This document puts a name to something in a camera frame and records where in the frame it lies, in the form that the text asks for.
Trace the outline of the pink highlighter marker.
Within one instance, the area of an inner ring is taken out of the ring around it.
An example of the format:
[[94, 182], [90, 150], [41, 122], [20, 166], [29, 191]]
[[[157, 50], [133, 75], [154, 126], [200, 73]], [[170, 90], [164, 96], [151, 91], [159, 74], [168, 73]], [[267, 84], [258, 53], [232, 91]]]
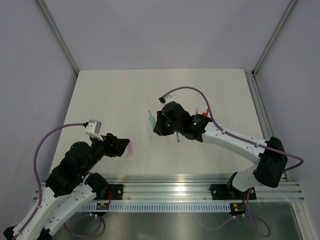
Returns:
[[131, 155], [133, 154], [133, 144], [132, 144], [131, 141], [129, 142], [129, 144], [128, 144], [128, 146], [127, 146], [127, 154], [128, 154], [129, 156], [131, 156]]

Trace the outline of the green highlighter marker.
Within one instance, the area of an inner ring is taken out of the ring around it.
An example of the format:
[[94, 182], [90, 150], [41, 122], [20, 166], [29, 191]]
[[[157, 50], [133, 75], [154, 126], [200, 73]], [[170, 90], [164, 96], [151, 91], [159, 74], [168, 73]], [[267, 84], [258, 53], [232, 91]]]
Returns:
[[153, 116], [153, 114], [151, 113], [150, 110], [148, 111], [148, 120], [149, 120], [149, 123], [150, 123], [151, 127], [154, 128], [156, 126], [157, 120]]

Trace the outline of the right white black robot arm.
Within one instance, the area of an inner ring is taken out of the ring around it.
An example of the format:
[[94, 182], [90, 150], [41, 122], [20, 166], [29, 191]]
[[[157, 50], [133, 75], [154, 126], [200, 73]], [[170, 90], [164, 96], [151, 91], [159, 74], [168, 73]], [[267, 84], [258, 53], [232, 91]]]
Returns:
[[179, 133], [188, 140], [217, 145], [249, 160], [252, 166], [234, 172], [226, 184], [226, 191], [232, 198], [239, 198], [258, 185], [277, 188], [288, 162], [279, 139], [271, 137], [270, 140], [260, 139], [254, 143], [246, 135], [236, 136], [219, 129], [206, 115], [189, 114], [174, 101], [165, 104], [156, 113], [153, 132], [159, 136]]

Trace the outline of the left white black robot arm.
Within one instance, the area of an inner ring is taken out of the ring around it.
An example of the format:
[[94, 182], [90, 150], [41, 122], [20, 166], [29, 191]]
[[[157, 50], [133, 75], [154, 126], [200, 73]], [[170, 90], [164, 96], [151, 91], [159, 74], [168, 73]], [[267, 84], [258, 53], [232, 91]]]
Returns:
[[55, 167], [27, 216], [3, 234], [7, 240], [50, 240], [83, 205], [110, 197], [109, 183], [91, 169], [103, 157], [121, 157], [130, 143], [108, 133], [101, 138], [74, 143]]

